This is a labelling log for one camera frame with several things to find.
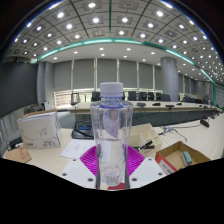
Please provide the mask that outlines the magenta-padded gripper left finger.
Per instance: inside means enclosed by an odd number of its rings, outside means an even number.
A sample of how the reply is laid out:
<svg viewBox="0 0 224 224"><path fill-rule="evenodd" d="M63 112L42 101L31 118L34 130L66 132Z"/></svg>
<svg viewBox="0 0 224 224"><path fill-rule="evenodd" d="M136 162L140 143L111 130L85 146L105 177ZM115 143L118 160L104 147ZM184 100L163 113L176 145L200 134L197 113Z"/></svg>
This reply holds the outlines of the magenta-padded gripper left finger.
<svg viewBox="0 0 224 224"><path fill-rule="evenodd" d="M98 181L96 147L91 147L80 158L70 161L60 176L78 186L96 189Z"/></svg>

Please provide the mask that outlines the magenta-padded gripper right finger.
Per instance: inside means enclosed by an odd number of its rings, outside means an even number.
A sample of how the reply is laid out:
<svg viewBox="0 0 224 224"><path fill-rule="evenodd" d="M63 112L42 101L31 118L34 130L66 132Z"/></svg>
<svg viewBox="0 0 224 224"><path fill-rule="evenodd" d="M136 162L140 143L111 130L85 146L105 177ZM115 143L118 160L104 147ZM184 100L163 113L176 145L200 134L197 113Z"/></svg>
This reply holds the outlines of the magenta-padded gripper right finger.
<svg viewBox="0 0 224 224"><path fill-rule="evenodd" d="M134 189L148 185L166 174L154 158L145 158L136 149L127 148L125 188Z"/></svg>

